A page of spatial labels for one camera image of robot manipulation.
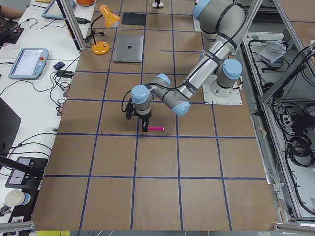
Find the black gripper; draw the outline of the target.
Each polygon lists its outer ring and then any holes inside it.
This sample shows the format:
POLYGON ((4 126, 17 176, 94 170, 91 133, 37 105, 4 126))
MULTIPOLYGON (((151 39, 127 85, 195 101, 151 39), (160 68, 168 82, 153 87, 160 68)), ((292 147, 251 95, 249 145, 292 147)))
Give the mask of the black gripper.
POLYGON ((151 118, 152 114, 144 114, 144 115, 138 115, 138 117, 141 119, 141 128, 142 132, 148 132, 149 128, 149 119, 151 118))

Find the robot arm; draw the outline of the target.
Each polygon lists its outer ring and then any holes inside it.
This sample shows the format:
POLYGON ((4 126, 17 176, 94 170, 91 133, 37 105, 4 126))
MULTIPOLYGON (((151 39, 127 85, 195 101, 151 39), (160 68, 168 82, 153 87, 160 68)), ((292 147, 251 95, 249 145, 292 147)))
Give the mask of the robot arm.
POLYGON ((236 59, 228 59, 243 40, 246 32, 246 15, 241 7, 229 0, 200 0, 193 9, 193 17, 199 21, 201 31, 210 47, 205 50, 183 82, 172 87, 165 74, 156 75, 149 83, 136 85, 124 109, 127 119, 141 119, 142 131, 147 132, 151 117, 151 101, 159 98, 176 115, 184 115, 190 108, 190 99, 199 91, 204 81, 215 74, 215 96, 227 97, 235 81, 242 73, 236 59))

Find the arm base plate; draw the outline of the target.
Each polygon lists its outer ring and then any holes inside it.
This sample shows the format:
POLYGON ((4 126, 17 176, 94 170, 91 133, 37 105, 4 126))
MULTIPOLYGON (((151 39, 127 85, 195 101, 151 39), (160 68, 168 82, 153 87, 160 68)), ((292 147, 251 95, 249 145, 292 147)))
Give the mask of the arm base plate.
POLYGON ((216 75, 210 75, 202 85, 204 103, 208 105, 242 105, 237 81, 231 88, 222 88, 217 84, 216 75))

